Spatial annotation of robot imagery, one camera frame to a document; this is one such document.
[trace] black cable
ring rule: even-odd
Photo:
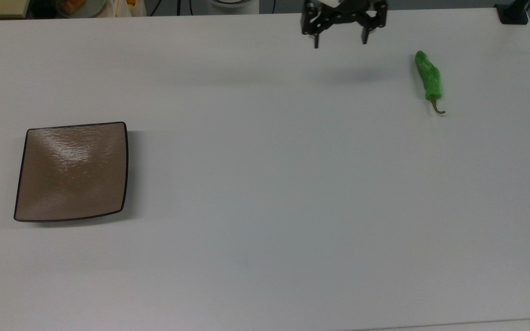
[[[151,16],[154,15],[154,12],[155,12],[156,9],[158,8],[158,6],[161,4],[161,1],[162,1],[162,0],[158,0],[158,2],[156,3],[155,9],[153,9],[153,12],[151,13]]]
[[[156,3],[155,8],[153,9],[153,12],[151,13],[151,16],[154,15],[155,11],[158,9],[158,6],[161,4],[162,0],[158,0]],[[181,0],[177,0],[177,16],[181,15]]]

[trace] brown plate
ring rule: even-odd
[[[13,218],[57,222],[114,214],[128,180],[126,123],[30,129]]]

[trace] white container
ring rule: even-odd
[[[209,15],[242,15],[259,13],[259,0],[206,0]]]
[[[144,6],[144,0],[136,0],[136,4],[130,9],[130,13],[133,17],[145,17],[147,8]]]
[[[126,0],[116,0],[114,4],[116,6],[116,17],[132,17],[132,13],[130,12],[130,9],[128,9]]]

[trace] pepper stem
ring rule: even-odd
[[[437,112],[437,114],[444,114],[444,111],[439,111],[437,109],[437,98],[431,98],[431,105],[433,105],[433,109]]]

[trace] plate rim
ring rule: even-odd
[[[63,0],[56,0],[54,8],[57,10],[57,13],[59,13],[59,15],[61,15],[62,17],[65,17],[65,18],[91,18],[91,17],[94,17],[95,15],[99,14],[99,12],[101,12],[101,10],[104,8],[105,2],[106,2],[106,0],[87,0],[87,1],[99,1],[99,2],[101,2],[101,5],[99,6],[99,10],[97,10],[97,12],[92,14],[91,16],[74,17],[73,15],[75,15],[75,12],[78,12],[81,8],[77,9],[74,13],[65,13],[65,12],[63,12],[63,10],[58,5],[61,2],[63,2]]]

